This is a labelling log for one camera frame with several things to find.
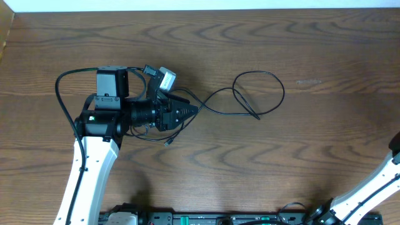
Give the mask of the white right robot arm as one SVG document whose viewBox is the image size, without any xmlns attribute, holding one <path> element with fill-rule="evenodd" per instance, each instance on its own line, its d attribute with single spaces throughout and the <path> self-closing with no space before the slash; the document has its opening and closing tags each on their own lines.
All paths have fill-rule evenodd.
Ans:
<svg viewBox="0 0 400 225">
<path fill-rule="evenodd" d="M 390 141 L 391 152 L 354 189 L 328 201 L 312 212 L 308 224 L 357 225 L 370 210 L 399 191 L 399 134 Z"/>
</svg>

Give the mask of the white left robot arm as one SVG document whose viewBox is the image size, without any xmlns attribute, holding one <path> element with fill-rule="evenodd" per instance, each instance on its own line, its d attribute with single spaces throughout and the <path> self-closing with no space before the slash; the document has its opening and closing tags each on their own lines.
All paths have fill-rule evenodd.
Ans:
<svg viewBox="0 0 400 225">
<path fill-rule="evenodd" d="M 151 66 L 95 67 L 97 91 L 72 119 L 75 136 L 71 173 L 55 224 L 97 224 L 111 168 L 123 137 L 139 126 L 180 132 L 198 113 L 187 99 L 170 94 L 175 73 Z"/>
</svg>

